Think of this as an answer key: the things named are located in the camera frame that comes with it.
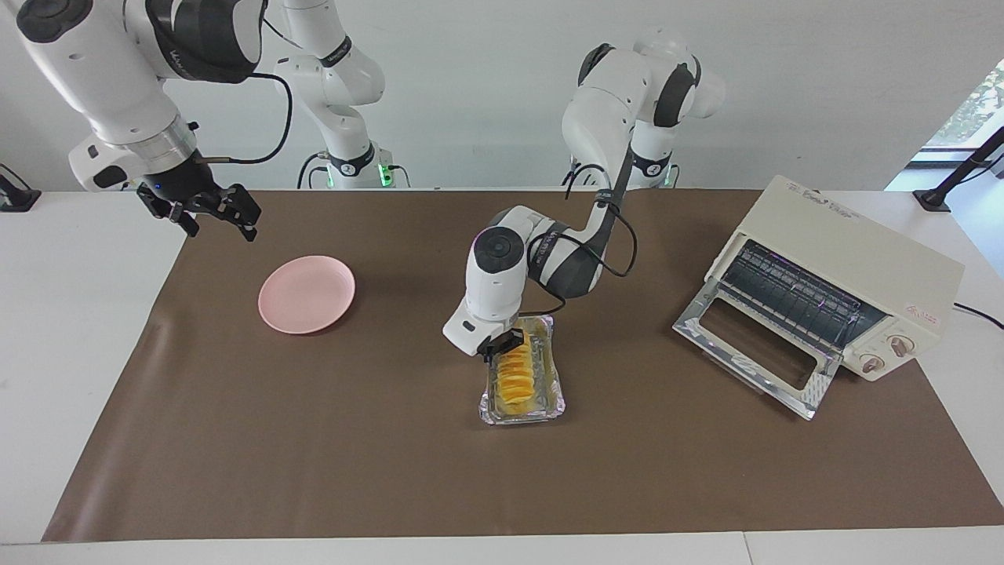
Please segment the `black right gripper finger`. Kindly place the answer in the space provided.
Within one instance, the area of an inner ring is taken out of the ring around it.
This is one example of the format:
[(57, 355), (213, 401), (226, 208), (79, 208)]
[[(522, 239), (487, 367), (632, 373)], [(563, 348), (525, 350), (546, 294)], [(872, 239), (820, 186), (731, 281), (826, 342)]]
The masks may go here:
[(223, 215), (226, 221), (239, 228), (246, 241), (255, 240), (261, 208), (242, 184), (232, 184), (224, 191)]
[(198, 222), (189, 211), (184, 209), (182, 203), (171, 203), (154, 195), (139, 195), (139, 198), (154, 218), (166, 219), (178, 225), (191, 239), (198, 234)]

